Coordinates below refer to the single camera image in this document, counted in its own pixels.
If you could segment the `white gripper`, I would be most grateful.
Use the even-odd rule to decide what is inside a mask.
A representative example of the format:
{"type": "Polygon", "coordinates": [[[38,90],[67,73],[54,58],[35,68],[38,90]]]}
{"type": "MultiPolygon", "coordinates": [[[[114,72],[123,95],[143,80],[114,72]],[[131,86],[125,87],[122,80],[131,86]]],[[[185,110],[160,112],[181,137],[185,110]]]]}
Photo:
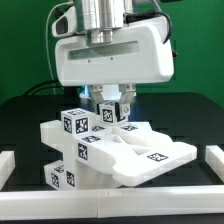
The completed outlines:
{"type": "Polygon", "coordinates": [[[96,114],[104,102],[102,85],[120,84],[120,116],[129,116],[134,83],[166,82],[174,73],[167,30],[166,19],[156,17],[115,30],[108,44],[88,46],[83,36],[61,39],[55,47],[58,79],[64,86],[90,85],[96,114]]]}

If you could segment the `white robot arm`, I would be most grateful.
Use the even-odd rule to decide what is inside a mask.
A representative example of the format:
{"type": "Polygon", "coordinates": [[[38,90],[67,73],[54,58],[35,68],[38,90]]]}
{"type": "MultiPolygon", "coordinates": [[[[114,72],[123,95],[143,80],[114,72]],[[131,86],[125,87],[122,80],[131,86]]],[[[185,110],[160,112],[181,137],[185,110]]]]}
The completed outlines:
{"type": "Polygon", "coordinates": [[[160,10],[133,11],[133,0],[73,0],[52,25],[57,76],[64,86],[89,87],[103,114],[105,85],[117,84],[120,118],[130,114],[137,83],[170,80],[172,23],[160,10]]]}

